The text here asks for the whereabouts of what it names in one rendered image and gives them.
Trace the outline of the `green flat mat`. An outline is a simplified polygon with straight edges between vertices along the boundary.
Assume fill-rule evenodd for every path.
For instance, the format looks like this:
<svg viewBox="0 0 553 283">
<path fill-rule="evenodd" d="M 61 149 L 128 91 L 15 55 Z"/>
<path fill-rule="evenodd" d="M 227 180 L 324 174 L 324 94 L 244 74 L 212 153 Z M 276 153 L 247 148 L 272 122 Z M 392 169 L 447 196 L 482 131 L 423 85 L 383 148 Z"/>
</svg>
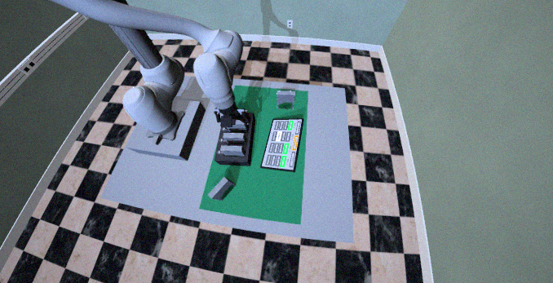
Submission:
<svg viewBox="0 0 553 283">
<path fill-rule="evenodd" d="M 237 108 L 244 108 L 255 117 L 251 163 L 250 166 L 219 165 L 214 154 L 199 209 L 301 224 L 308 91 L 295 91 L 294 109 L 277 108 L 277 91 L 294 90 L 234 87 Z M 272 119 L 287 118 L 304 119 L 295 172 L 260 168 Z M 222 201 L 211 199 L 208 194 L 223 177 L 236 186 Z"/>
</svg>

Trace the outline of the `status display screen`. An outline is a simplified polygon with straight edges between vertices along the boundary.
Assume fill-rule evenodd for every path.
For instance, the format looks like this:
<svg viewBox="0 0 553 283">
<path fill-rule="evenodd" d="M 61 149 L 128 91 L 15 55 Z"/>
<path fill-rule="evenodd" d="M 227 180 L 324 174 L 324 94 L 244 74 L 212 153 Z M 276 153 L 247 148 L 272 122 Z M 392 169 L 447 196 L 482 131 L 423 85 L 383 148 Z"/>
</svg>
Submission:
<svg viewBox="0 0 553 283">
<path fill-rule="evenodd" d="M 303 118 L 272 119 L 260 168 L 295 172 Z"/>
</svg>

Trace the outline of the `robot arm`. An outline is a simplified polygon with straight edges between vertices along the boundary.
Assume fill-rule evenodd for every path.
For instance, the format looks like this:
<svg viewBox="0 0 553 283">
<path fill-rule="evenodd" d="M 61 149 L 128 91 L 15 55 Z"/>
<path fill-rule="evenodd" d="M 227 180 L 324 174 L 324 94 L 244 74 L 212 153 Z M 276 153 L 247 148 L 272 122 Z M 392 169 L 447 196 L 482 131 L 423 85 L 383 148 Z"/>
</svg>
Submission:
<svg viewBox="0 0 553 283">
<path fill-rule="evenodd" d="M 234 104 L 232 81 L 243 52 L 239 33 L 212 30 L 177 15 L 133 7 L 126 0 L 49 1 L 108 24 L 139 61 L 145 83 L 129 89 L 122 104 L 135 122 L 149 130 L 146 136 L 153 137 L 153 144 L 176 138 L 185 112 L 171 108 L 184 81 L 184 67 L 177 59 L 160 54 L 145 30 L 182 34 L 201 43 L 204 54 L 193 64 L 199 86 L 216 108 Z"/>
</svg>

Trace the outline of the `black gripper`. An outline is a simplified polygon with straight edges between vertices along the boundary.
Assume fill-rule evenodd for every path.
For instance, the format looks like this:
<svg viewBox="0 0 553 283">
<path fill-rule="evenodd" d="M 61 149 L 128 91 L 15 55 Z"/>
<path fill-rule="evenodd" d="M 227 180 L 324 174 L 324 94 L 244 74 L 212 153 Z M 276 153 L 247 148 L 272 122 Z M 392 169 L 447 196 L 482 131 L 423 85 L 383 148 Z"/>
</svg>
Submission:
<svg viewBox="0 0 553 283">
<path fill-rule="evenodd" d="M 246 130 L 249 130 L 249 123 L 250 123 L 250 117 L 249 115 L 246 113 L 245 109 L 238 109 L 235 102 L 234 104 L 230 107 L 230 108 L 226 108 L 226 109 L 218 109 L 218 108 L 215 108 L 215 111 L 214 111 L 214 114 L 216 116 L 216 119 L 217 119 L 217 122 L 220 123 L 221 122 L 221 118 L 220 118 L 220 113 L 221 112 L 223 115 L 229 115 L 231 114 L 232 117 L 235 117 L 237 119 L 239 119 L 241 122 L 245 123 L 245 127 L 246 127 Z M 245 118 L 245 119 L 244 119 Z"/>
</svg>

